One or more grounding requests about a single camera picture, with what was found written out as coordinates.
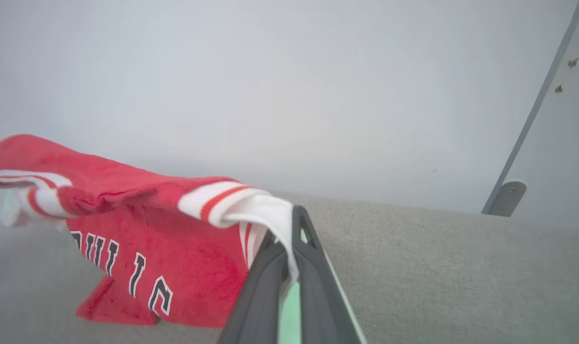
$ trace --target gray fabric surface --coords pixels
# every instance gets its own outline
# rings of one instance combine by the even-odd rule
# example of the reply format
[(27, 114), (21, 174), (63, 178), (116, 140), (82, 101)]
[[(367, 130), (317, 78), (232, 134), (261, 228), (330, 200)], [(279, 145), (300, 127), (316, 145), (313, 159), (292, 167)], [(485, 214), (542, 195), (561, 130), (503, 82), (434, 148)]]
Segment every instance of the gray fabric surface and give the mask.
[[(579, 231), (279, 194), (309, 210), (371, 343), (579, 343)], [(102, 276), (69, 235), (0, 228), (0, 343), (215, 343), (77, 318)]]

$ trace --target white wall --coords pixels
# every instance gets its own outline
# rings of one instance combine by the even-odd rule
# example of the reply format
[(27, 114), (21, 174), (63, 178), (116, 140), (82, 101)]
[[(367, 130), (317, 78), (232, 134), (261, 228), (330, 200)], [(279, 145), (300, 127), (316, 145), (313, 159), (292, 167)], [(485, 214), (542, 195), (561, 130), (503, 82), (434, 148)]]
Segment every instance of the white wall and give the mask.
[(0, 139), (478, 213), (575, 6), (0, 0)]
[[(578, 65), (567, 62), (578, 57)], [(554, 89), (562, 84), (563, 92)], [(512, 218), (579, 230), (579, 22), (506, 181), (527, 192)]]

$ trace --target gray cloth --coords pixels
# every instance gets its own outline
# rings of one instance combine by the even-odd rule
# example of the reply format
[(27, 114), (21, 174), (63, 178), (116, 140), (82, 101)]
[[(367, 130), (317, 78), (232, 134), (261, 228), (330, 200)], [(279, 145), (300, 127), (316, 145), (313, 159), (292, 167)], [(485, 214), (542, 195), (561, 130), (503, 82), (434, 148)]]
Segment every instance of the gray cloth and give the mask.
[[(579, 343), (579, 231), (279, 194), (309, 210), (371, 343)], [(69, 235), (0, 228), (0, 343), (215, 343), (77, 318), (102, 276)]]

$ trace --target red towel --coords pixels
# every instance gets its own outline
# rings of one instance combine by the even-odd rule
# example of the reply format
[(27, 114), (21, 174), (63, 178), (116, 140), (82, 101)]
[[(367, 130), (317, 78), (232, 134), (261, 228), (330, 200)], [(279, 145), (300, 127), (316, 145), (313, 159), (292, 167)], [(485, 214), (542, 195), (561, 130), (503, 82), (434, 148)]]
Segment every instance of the red towel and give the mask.
[(162, 176), (32, 135), (0, 142), (0, 187), (14, 188), (10, 222), (66, 222), (107, 274), (77, 311), (94, 321), (223, 326), (266, 228), (291, 226), (291, 204), (233, 179)]

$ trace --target red stripe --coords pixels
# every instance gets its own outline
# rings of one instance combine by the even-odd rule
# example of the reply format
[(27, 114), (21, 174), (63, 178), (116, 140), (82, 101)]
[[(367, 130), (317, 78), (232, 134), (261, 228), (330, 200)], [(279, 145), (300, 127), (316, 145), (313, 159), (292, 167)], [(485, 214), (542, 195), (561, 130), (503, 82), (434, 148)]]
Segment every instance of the red stripe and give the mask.
[(237, 186), (235, 188), (232, 188), (230, 190), (227, 190), (225, 192), (218, 194), (214, 198), (211, 198), (207, 203), (205, 203), (203, 205), (203, 208), (200, 211), (200, 219), (203, 221), (209, 222), (209, 214), (211, 213), (211, 210), (213, 210), (213, 207), (215, 207), (217, 205), (217, 203), (222, 201), (224, 198), (230, 196), (231, 194), (235, 194), (241, 190), (250, 189), (250, 188), (251, 187), (248, 185)]
[(251, 233), (251, 226), (252, 223), (248, 223), (247, 224), (247, 230), (245, 231), (245, 262), (247, 263), (247, 266), (249, 266), (249, 250), (247, 248), (247, 243), (249, 241), (249, 233)]
[(45, 217), (53, 217), (53, 218), (59, 218), (61, 220), (64, 220), (64, 217), (58, 217), (58, 216), (50, 215), (50, 214), (46, 213), (43, 209), (41, 209), (41, 207), (38, 205), (37, 200), (35, 198), (36, 192), (37, 192), (37, 189), (35, 189), (35, 188), (28, 190), (28, 203), (30, 204), (32, 209), (34, 209), (34, 211), (36, 211), (37, 213), (39, 213)]
[(24, 177), (32, 177), (32, 178), (37, 178), (40, 181), (43, 181), (47, 184), (48, 187), (50, 187), (51, 189), (54, 189), (56, 187), (56, 184), (54, 182), (52, 182), (51, 180), (45, 178), (45, 177), (41, 177), (41, 176), (33, 176), (31, 174), (27, 174), (25, 176), (0, 176), (0, 178), (24, 178)]

